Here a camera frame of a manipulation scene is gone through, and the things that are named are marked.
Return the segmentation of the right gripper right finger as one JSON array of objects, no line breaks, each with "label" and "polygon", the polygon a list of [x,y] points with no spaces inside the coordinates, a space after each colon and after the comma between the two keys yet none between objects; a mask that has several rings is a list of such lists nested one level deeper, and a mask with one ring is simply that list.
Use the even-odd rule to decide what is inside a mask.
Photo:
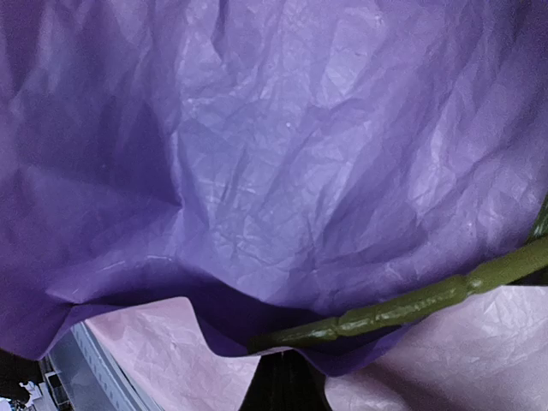
[{"label": "right gripper right finger", "polygon": [[325,394],[326,377],[300,353],[292,350],[284,354],[288,370],[285,404],[287,410],[331,411]]}]

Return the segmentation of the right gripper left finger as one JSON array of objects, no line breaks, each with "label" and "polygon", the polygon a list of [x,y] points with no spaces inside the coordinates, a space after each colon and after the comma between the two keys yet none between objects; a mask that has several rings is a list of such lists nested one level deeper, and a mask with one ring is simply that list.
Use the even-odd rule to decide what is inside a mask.
[{"label": "right gripper left finger", "polygon": [[239,410],[282,410],[284,378],[285,365],[283,354],[262,356]]}]

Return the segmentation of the pink purple wrapping paper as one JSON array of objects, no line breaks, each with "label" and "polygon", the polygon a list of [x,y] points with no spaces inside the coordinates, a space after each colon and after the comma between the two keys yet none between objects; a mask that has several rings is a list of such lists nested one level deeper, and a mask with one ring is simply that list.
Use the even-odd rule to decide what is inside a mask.
[{"label": "pink purple wrapping paper", "polygon": [[187,298],[209,348],[546,255],[544,1],[4,1],[1,348]]}]

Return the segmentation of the orange fake flower stem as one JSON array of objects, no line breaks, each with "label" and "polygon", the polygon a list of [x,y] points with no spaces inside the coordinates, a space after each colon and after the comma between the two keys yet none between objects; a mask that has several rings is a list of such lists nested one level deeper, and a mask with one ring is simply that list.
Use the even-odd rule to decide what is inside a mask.
[{"label": "orange fake flower stem", "polygon": [[384,327],[405,325],[487,293],[547,268],[547,204],[541,206],[525,246],[503,257],[485,262],[466,275],[448,277],[439,283],[373,306],[357,308],[341,317],[252,337],[250,354],[278,347],[305,348],[356,337]]}]

